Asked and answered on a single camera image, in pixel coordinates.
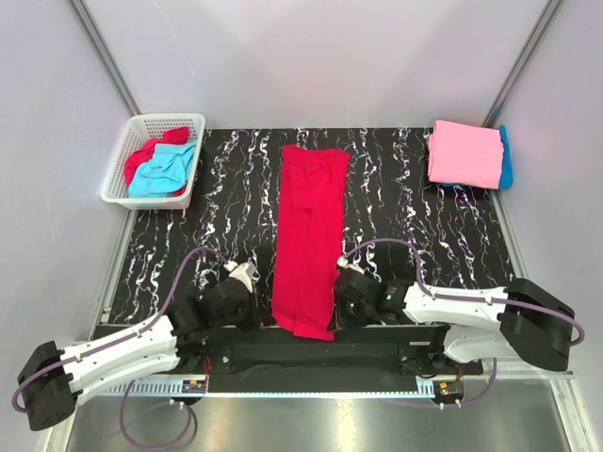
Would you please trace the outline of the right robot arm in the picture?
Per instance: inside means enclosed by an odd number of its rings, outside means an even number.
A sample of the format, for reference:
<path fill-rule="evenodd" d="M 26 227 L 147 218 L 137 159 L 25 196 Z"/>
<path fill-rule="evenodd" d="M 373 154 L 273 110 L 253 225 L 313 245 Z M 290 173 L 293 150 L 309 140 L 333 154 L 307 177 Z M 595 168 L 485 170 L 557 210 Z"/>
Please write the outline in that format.
<path fill-rule="evenodd" d="M 445 374 L 460 363 L 489 358 L 519 358 L 554 372 L 569 365 L 575 313 L 530 280 L 469 290 L 409 279 L 383 283 L 345 259 L 337 266 L 337 324 L 343 329 L 440 326 L 444 332 L 427 352 L 436 372 Z"/>

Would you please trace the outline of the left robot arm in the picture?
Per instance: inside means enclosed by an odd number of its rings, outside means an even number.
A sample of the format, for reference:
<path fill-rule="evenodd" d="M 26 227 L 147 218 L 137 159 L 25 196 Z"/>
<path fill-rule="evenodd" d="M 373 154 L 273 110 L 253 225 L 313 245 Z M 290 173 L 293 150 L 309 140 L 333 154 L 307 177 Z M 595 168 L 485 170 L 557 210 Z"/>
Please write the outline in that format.
<path fill-rule="evenodd" d="M 200 299 L 174 301 L 163 315 L 79 346 L 35 348 L 17 377 L 14 408 L 33 431 L 51 428 L 104 391 L 156 373 L 208 369 L 211 332 L 256 325 L 256 289 L 229 277 Z"/>

